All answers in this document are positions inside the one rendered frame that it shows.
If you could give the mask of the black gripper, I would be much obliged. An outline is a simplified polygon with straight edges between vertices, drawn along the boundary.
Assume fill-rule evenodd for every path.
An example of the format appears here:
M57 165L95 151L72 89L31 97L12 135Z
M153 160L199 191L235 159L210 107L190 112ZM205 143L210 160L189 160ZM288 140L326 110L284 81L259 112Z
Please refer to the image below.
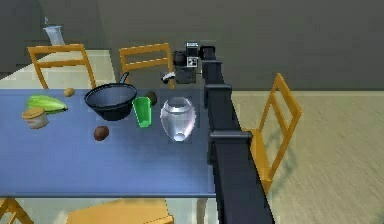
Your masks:
M163 83L167 83L174 78L178 84L196 82L197 56L188 56L186 51L175 51L173 53L173 66L174 72L168 72L161 77Z

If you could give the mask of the clear glass vase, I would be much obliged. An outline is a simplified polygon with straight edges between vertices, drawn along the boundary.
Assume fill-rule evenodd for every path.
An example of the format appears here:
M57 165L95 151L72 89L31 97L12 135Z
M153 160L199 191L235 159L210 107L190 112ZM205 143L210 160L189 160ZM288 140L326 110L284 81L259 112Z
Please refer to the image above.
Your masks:
M194 129L195 108L192 102L185 97L172 97L163 104L160 120L165 133L171 140L183 142Z

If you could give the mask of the orange wooden chair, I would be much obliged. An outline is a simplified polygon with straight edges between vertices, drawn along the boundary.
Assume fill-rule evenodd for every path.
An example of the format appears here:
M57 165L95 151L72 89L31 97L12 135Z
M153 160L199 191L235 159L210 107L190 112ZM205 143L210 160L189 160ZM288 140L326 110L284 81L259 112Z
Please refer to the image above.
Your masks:
M66 224L174 224L161 198L118 199L72 211Z
M276 93L279 92L288 108L291 119L286 121ZM265 131L267 118L274 115L279 129ZM253 162L257 168L265 195L268 195L276 171L281 164L290 144L296 126L301 118L302 108L294 97L281 73L277 73L263 109L257 128L243 128L252 134L249 147Z
M0 219L5 213L12 214L7 224L14 224L15 220L19 220L21 224L34 224L30 216L15 198L0 198Z
M160 52L160 51L164 51L166 53L166 56L163 58L150 59L150 60L144 60L144 61L138 61L138 62L127 62L126 60L127 56ZM123 73L131 70L144 69L144 68L155 67L160 65L166 65L170 73L174 71L171 49L168 43L121 48L119 50L119 55L120 55L120 62L121 62Z
M96 87L95 77L85 51L83 44L69 44L69 45L54 45L54 46L35 46L27 48L31 61L34 65L37 73L38 80L44 89L48 89L48 85L42 73L42 68L53 68L53 67L65 67L65 66L85 66L88 72L88 77L92 88ZM68 53L68 52L80 52L81 59L70 59L70 60L57 60L40 62L37 59L38 54L51 54L51 53Z

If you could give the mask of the green cup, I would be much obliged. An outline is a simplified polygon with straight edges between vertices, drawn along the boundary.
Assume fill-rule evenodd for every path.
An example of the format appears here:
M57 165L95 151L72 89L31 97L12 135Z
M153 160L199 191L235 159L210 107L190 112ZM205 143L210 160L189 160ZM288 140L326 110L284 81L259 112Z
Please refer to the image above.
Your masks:
M148 97L137 97L133 100L132 105L139 127L149 127L152 123L151 100Z

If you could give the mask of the black pan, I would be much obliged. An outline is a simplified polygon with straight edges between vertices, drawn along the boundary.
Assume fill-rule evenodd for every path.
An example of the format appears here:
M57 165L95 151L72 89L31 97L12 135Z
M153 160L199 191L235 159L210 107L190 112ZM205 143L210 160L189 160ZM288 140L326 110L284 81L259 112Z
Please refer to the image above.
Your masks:
M137 97L137 89L127 84L129 73L125 72L117 83L98 86L84 96L88 107L106 121L119 121L127 117Z

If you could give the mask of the reddish brown round potato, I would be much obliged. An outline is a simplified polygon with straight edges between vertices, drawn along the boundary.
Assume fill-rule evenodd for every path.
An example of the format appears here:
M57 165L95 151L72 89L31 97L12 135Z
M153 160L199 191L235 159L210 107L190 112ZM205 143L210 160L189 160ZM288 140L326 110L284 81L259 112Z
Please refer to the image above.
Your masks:
M94 130L94 139L96 141L103 141L109 135L109 128L107 126L98 126Z

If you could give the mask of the blue table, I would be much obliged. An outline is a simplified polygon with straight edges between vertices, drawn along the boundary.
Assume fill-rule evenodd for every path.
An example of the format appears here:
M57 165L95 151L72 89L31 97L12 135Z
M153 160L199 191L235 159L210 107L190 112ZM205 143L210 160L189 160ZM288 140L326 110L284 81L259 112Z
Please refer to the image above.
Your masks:
M209 121L199 89L159 89L159 103L180 95L191 100L196 122L183 142L172 141L160 121L138 126L134 115L107 124L103 141L94 138L106 124L84 101L84 91L70 98L62 91L48 95L68 109L32 129L23 120L31 89L0 90L0 196L5 197L192 197L215 195L207 163Z

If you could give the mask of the green lettuce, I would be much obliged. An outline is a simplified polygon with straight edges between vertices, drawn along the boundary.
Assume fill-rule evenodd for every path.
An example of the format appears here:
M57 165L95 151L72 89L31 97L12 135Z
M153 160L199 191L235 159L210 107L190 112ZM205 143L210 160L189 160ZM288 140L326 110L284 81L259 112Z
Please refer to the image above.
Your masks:
M47 114L56 114L68 110L62 101L47 95L32 95L26 102L27 108L43 108Z

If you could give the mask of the tan lidded jar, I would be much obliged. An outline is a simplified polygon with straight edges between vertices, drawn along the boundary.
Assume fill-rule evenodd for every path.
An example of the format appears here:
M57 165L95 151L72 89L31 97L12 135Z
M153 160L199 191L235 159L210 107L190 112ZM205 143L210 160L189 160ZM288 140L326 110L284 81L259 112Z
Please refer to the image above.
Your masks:
M40 107L25 110L22 113L22 118L31 129L43 128L49 123L45 110Z

